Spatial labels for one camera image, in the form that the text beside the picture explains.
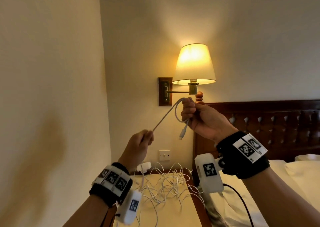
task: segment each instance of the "wrist strap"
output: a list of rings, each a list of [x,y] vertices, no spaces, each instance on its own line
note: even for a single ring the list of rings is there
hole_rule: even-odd
[[[115,162],[102,170],[93,181],[89,193],[100,197],[111,208],[116,201],[119,204],[123,203],[132,183],[128,170],[122,164]]]
[[[252,177],[270,166],[265,156],[267,149],[251,134],[236,132],[222,140],[217,150],[223,156],[223,173],[239,179]]]

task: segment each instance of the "wall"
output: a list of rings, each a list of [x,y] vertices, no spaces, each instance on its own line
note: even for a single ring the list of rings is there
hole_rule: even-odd
[[[160,76],[173,76],[180,48],[209,46],[217,82],[205,102],[320,98],[320,0],[100,0],[112,160],[130,135],[152,129]],[[185,94],[174,94],[175,102]],[[170,149],[190,167],[192,132],[171,113],[155,132],[146,160]]]
[[[99,0],[0,0],[0,226],[62,226],[110,164]]]

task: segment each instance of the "lit lampshade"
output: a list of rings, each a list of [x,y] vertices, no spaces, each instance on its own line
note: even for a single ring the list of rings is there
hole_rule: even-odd
[[[195,79],[199,84],[216,82],[214,66],[205,44],[193,43],[181,48],[172,83],[187,85]]]

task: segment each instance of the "white light switch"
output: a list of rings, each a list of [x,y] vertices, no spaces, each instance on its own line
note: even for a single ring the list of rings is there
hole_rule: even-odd
[[[170,150],[159,150],[159,160],[170,160]]]

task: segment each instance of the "tufted leather headboard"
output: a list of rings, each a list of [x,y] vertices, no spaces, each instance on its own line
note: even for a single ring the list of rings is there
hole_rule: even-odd
[[[239,130],[254,135],[268,149],[270,160],[291,162],[298,155],[320,154],[320,100],[205,104],[225,115]],[[193,168],[194,158],[204,153],[218,157],[214,142],[195,133]]]

